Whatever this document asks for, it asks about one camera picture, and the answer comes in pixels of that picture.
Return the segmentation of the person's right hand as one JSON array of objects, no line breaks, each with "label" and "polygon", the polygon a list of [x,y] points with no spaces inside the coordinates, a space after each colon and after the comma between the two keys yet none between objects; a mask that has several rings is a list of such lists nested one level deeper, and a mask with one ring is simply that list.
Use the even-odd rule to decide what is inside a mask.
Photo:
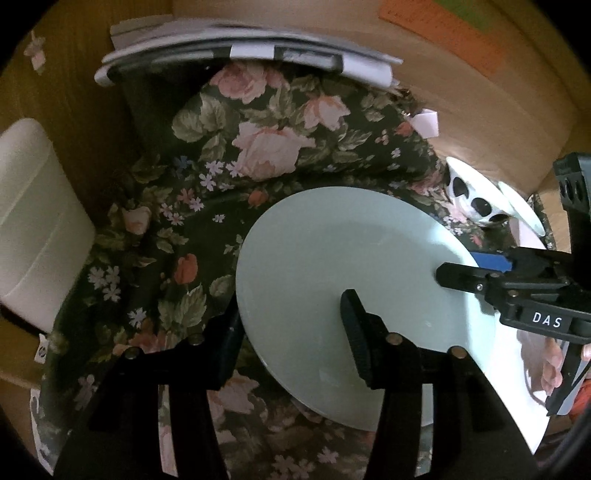
[{"label": "person's right hand", "polygon": [[[591,346],[587,344],[583,346],[581,352],[581,359],[590,362]],[[563,376],[561,373],[562,364],[564,362],[564,355],[561,348],[555,339],[546,337],[544,341],[543,353],[543,370],[541,385],[547,395],[550,395],[554,390],[561,386]],[[590,401],[590,374],[585,385],[581,387],[576,400],[583,400],[584,404]]]}]

